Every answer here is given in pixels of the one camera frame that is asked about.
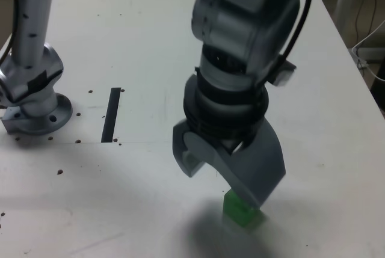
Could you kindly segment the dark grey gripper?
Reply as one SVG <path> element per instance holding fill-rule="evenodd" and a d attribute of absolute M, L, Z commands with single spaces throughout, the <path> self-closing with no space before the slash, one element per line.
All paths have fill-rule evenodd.
<path fill-rule="evenodd" d="M 280 141 L 267 119 L 255 134 L 220 141 L 197 135 L 187 121 L 173 128 L 174 158 L 188 177 L 208 164 L 250 206 L 260 208 L 286 174 Z"/>

